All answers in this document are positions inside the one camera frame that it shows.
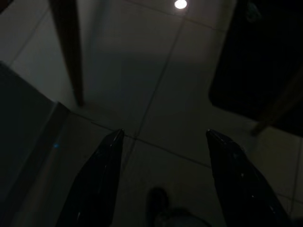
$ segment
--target black shoe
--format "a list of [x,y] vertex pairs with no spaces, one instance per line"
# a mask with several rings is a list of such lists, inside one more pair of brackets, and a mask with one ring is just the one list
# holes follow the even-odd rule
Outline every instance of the black shoe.
[[146,219],[148,227],[153,227],[157,215],[166,211],[169,207],[169,199],[162,188],[153,188],[147,195]]

